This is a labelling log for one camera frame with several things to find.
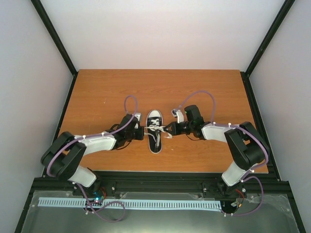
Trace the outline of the black white canvas sneaker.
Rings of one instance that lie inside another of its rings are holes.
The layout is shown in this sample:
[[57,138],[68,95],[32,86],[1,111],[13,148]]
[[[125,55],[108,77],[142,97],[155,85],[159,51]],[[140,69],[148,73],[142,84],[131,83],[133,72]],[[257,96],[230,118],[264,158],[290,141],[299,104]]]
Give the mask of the black white canvas sneaker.
[[149,149],[152,153],[157,154],[162,150],[161,130],[163,124],[162,115],[159,110],[151,110],[147,115],[146,129],[149,139]]

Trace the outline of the white shoelace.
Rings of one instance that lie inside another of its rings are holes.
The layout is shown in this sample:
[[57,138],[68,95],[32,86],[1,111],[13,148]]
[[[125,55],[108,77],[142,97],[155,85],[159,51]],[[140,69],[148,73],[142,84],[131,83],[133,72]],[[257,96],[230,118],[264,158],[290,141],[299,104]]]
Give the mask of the white shoelace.
[[[172,139],[172,138],[173,138],[173,136],[172,136],[171,134],[169,134],[169,133],[167,133],[167,132],[164,131],[164,126],[154,126],[154,125],[150,125],[150,126],[145,127],[145,128],[146,128],[146,129],[150,129],[150,130],[152,130],[152,131],[161,131],[161,132],[163,132],[163,133],[166,133],[167,136],[166,136],[165,138],[168,138],[168,139]],[[153,138],[153,140],[155,141],[155,147],[158,148],[157,138],[156,138],[154,135],[150,134],[150,133],[144,133],[144,134],[145,134],[145,135],[150,135],[150,136]]]

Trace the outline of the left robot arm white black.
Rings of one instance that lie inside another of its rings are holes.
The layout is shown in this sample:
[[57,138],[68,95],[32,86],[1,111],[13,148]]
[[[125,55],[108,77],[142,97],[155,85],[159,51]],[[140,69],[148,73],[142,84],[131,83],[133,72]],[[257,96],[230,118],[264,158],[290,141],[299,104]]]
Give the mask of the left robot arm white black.
[[142,140],[144,127],[140,126],[141,114],[127,114],[116,130],[110,128],[99,134],[88,136],[73,135],[63,132],[41,157],[41,163],[47,174],[59,181],[78,183],[90,195],[97,195],[101,190],[100,178],[80,162],[88,154],[99,151],[121,150],[125,143]]

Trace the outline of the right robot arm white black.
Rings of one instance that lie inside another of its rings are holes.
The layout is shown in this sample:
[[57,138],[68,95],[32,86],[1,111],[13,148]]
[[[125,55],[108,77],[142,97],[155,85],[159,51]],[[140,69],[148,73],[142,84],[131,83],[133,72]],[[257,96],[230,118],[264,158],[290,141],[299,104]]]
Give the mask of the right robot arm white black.
[[170,135],[193,134],[200,140],[214,140],[227,143],[233,162],[222,173],[216,187],[222,196],[228,196],[232,188],[244,181],[258,167],[269,160],[270,149],[251,122],[232,125],[204,121],[196,105],[186,107],[187,120],[180,110],[172,110],[177,121],[165,126],[163,130]]

